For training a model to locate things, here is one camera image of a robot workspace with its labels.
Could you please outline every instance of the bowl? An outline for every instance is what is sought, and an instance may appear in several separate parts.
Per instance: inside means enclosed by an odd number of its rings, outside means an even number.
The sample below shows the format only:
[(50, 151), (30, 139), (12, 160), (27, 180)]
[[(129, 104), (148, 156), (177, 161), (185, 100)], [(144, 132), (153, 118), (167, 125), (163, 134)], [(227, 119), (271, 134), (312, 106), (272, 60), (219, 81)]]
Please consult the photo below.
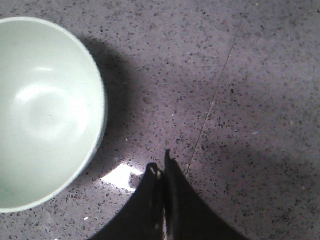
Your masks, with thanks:
[(0, 213), (64, 190), (95, 155), (107, 122), (97, 65), (66, 29), (0, 20)]

